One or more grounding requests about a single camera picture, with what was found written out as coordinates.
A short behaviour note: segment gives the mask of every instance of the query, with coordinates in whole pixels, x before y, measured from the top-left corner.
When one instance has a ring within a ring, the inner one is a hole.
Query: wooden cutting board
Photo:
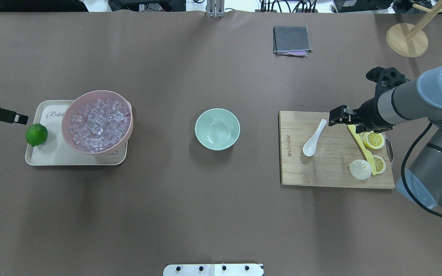
[[[361,187],[393,189],[393,175],[386,147],[370,149],[373,155],[381,156],[386,163],[382,174],[371,175],[366,180],[357,180],[349,172],[355,159],[364,159],[359,146],[344,124],[323,129],[316,152],[312,157],[303,154],[303,145],[318,128],[321,119],[328,120],[327,112],[279,113],[279,144],[281,179],[284,185],[319,187]]]

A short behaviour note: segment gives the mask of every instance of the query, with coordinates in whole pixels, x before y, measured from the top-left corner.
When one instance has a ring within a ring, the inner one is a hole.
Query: gray cloth
[[[307,26],[275,26],[274,53],[307,56],[311,52]]]

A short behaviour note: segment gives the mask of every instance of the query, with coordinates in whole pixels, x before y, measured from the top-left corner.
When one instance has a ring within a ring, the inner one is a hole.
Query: wooden stand
[[[427,12],[417,25],[399,23],[386,32],[386,41],[390,48],[407,58],[417,58],[426,52],[428,40],[422,29],[436,14],[442,12],[442,0],[439,0],[432,9],[417,4],[413,7]]]

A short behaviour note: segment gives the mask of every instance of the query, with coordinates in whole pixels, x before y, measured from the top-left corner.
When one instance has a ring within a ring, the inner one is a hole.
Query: yellow knife handle
[[[358,143],[359,148],[361,148],[361,152],[363,153],[366,161],[368,161],[368,163],[371,165],[371,173],[373,175],[376,175],[376,165],[374,164],[373,154],[364,147],[363,140],[361,140],[361,136],[359,136],[359,134],[356,133],[356,125],[347,125],[347,129],[351,133],[354,140],[356,140],[356,142]]]

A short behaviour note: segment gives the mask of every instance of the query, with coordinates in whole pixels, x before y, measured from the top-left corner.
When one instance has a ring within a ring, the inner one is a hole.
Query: white ceramic spoon
[[[315,154],[316,143],[318,141],[318,137],[320,136],[320,133],[322,133],[322,130],[325,127],[326,124],[327,124],[327,120],[322,119],[320,121],[320,124],[318,125],[318,128],[315,131],[315,134],[303,146],[303,153],[306,156],[313,156],[313,154]]]

